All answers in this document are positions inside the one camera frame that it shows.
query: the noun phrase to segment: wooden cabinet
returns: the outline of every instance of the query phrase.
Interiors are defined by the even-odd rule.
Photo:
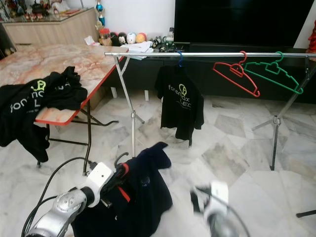
[[[87,36],[98,41],[95,21],[91,8],[61,21],[6,22],[3,26],[16,49],[21,50],[30,44],[85,44]]]

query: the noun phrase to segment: clothes hanger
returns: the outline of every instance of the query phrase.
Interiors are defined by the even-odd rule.
[[[181,65],[181,63],[182,63],[182,60],[183,60],[183,55],[182,55],[182,52],[181,51],[177,51],[177,53],[179,53],[180,54],[180,60],[179,60],[179,62],[178,62],[178,66],[179,67],[182,67],[182,65]]]
[[[250,78],[250,76],[248,76],[244,71],[243,71],[243,67],[241,66],[241,64],[243,62],[246,61],[247,59],[247,54],[245,51],[240,51],[240,53],[243,53],[245,55],[245,58],[243,60],[241,60],[239,63],[234,63],[234,64],[228,64],[228,63],[214,63],[214,67],[213,70],[216,71],[219,75],[221,75],[222,77],[226,78],[227,80],[229,80],[231,83],[235,84],[236,86],[240,87],[241,89],[243,89],[244,91],[247,91],[249,94],[253,95],[254,97],[259,97],[260,96],[260,92],[258,90],[257,85],[253,82],[253,80]],[[243,87],[242,85],[239,85],[237,82],[231,80],[230,78],[228,78],[227,76],[225,76],[224,74],[222,74],[221,72],[219,72],[216,69],[216,65],[226,65],[229,66],[229,70],[234,73],[235,75],[237,75],[238,77],[242,78],[245,77],[247,78],[255,87],[254,91],[250,91],[248,89],[246,89],[245,87]]]
[[[244,70],[245,70],[246,72],[248,72],[248,73],[252,73],[252,74],[254,74],[254,75],[258,76],[258,77],[261,77],[261,78],[263,78],[263,79],[266,79],[266,80],[268,80],[268,81],[271,81],[271,82],[273,82],[273,83],[275,83],[275,84],[277,84],[277,85],[279,85],[279,86],[282,86],[282,87],[285,88],[285,89],[288,89],[288,90],[290,90],[290,91],[293,91],[293,92],[295,92],[295,93],[297,93],[297,94],[302,94],[302,93],[303,93],[303,89],[302,89],[302,88],[300,88],[299,91],[296,90],[297,87],[299,86],[299,84],[298,84],[298,82],[294,79],[294,77],[290,76],[290,75],[287,73],[286,70],[280,68],[279,65],[278,65],[278,62],[281,62],[281,61],[283,60],[283,58],[284,58],[283,53],[280,52],[280,51],[278,51],[278,52],[276,52],[276,53],[279,53],[279,54],[281,55],[281,59],[275,60],[274,62],[271,62],[271,63],[262,63],[262,62],[260,62],[260,63],[256,63],[256,62],[246,63],[246,65],[245,65],[245,67],[244,67]],[[267,78],[267,77],[265,77],[265,76],[263,76],[263,75],[257,74],[257,73],[255,73],[255,72],[253,72],[253,71],[247,69],[248,65],[256,65],[256,66],[264,65],[264,66],[266,66],[266,67],[265,67],[265,70],[266,70],[267,72],[269,72],[269,73],[274,74],[274,75],[279,75],[280,72],[284,72],[285,75],[286,75],[288,78],[292,79],[292,81],[296,84],[296,87],[295,87],[294,89],[292,89],[292,88],[287,87],[286,85],[283,85],[283,84],[281,84],[281,83],[279,83],[279,82],[276,82],[276,81],[274,81],[274,80],[272,80],[272,79],[269,79],[269,78]],[[277,71],[274,72],[274,71],[269,70],[269,69],[268,69],[269,66],[276,66]]]

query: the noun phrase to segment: blue hanger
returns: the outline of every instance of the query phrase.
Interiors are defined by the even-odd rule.
[[[181,51],[177,51],[177,53],[179,53],[180,54],[180,60],[179,60],[179,62],[178,62],[178,66],[179,67],[182,67],[182,65],[181,65],[181,62],[182,62],[182,60],[183,60],[183,55],[182,55],[182,52]]]

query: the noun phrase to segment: black tv screen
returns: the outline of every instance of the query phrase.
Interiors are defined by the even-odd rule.
[[[313,1],[176,0],[174,40],[293,47]]]

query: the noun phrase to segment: metal clothing rack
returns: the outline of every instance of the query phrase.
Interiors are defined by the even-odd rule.
[[[135,157],[135,118],[139,119],[142,123],[144,121],[136,114],[136,111],[134,111],[131,100],[128,96],[128,92],[125,86],[123,74],[126,70],[126,67],[128,65],[129,59],[131,56],[148,56],[148,57],[180,57],[179,53],[104,53],[105,56],[113,56],[114,61],[118,70],[119,79],[122,83],[122,87],[127,99],[128,106],[131,111],[131,118],[132,118],[132,157]],[[126,62],[123,66],[123,68],[120,68],[119,65],[119,57],[125,56],[127,57]],[[182,53],[183,57],[245,57],[243,53]],[[311,53],[284,53],[284,57],[292,57],[292,58],[305,58],[305,78],[301,82],[301,84],[296,88],[297,91],[300,89],[303,89],[306,84],[310,81],[314,73],[316,72],[316,67],[312,69],[310,72],[310,62],[309,57],[315,57],[315,54]],[[280,57],[279,53],[247,53],[247,57]],[[272,164],[270,166],[271,170],[275,169],[275,161],[276,161],[276,152],[277,152],[277,135],[278,135],[278,127],[281,125],[281,118],[285,114],[285,112],[290,108],[290,106],[295,101],[296,97],[299,94],[294,93],[291,98],[288,100],[284,108],[281,110],[281,112],[277,116],[273,116],[271,120],[260,124],[252,130],[256,130],[258,128],[264,127],[268,124],[272,124],[274,126],[274,132],[273,132],[273,146],[272,146]]]

